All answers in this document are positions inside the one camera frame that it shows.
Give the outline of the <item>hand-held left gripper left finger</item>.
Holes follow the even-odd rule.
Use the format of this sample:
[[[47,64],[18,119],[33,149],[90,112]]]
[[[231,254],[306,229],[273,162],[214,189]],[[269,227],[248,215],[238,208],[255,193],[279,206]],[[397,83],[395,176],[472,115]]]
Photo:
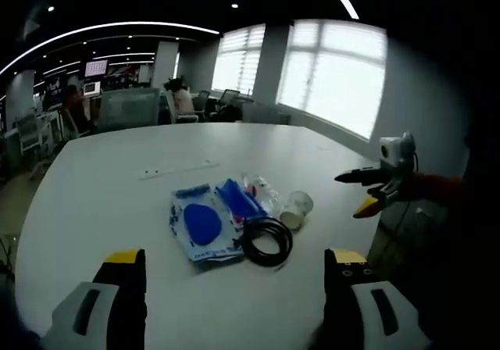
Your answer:
[[[52,313],[45,349],[143,349],[147,278],[143,249],[115,252]]]

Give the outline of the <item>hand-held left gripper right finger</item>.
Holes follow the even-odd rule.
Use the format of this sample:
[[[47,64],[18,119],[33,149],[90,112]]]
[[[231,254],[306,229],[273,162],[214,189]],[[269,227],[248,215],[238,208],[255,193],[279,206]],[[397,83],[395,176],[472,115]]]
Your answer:
[[[357,252],[324,252],[323,333],[328,349],[427,349],[419,313]]]

